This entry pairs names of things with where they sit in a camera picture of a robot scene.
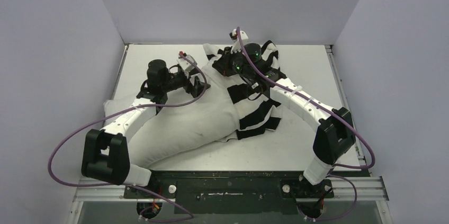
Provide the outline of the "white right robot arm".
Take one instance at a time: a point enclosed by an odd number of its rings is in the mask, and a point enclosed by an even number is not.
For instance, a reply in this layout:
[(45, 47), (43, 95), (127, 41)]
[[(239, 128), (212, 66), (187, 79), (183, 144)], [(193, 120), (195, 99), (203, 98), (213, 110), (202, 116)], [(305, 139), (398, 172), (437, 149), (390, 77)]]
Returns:
[(304, 92), (282, 72), (279, 51), (268, 41), (249, 43), (246, 52), (233, 47), (218, 48), (205, 44), (207, 67), (227, 92), (237, 113), (238, 139), (275, 130), (284, 106), (300, 117), (315, 132), (312, 159), (300, 176), (300, 191), (313, 196), (320, 191), (337, 162), (355, 144), (352, 116), (348, 109), (335, 109)]

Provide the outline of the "black white striped pillowcase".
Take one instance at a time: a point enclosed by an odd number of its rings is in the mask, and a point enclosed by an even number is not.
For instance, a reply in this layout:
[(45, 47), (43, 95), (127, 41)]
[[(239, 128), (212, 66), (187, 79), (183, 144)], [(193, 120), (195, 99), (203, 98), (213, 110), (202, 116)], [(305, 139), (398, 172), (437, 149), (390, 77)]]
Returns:
[[(241, 49), (238, 43), (230, 47), (233, 52), (241, 50), (248, 56), (245, 48)], [(269, 83), (263, 79), (253, 83), (246, 82), (238, 75), (225, 77), (212, 67), (212, 63), (219, 58), (218, 51), (224, 48), (212, 44), (203, 45), (209, 60), (207, 66), (227, 93), (237, 119), (235, 130), (222, 141), (242, 140), (262, 135), (267, 131), (276, 131), (282, 120), (282, 110), (281, 104), (269, 97)], [(275, 75), (269, 79), (275, 81), (284, 77), (279, 64), (279, 51), (275, 46)]]

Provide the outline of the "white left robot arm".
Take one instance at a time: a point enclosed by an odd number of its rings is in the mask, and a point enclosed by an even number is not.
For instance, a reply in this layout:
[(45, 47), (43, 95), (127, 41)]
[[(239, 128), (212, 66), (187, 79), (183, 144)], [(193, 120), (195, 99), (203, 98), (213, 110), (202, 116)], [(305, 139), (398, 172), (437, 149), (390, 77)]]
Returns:
[(166, 62), (152, 60), (147, 78), (129, 108), (111, 116), (110, 124), (90, 130), (85, 137), (81, 173), (83, 176), (115, 185), (137, 185), (138, 191), (150, 198), (158, 192), (158, 182), (149, 169), (132, 164), (128, 141), (167, 104), (168, 93), (184, 89), (198, 100), (209, 87), (193, 57), (181, 54), (172, 73)]

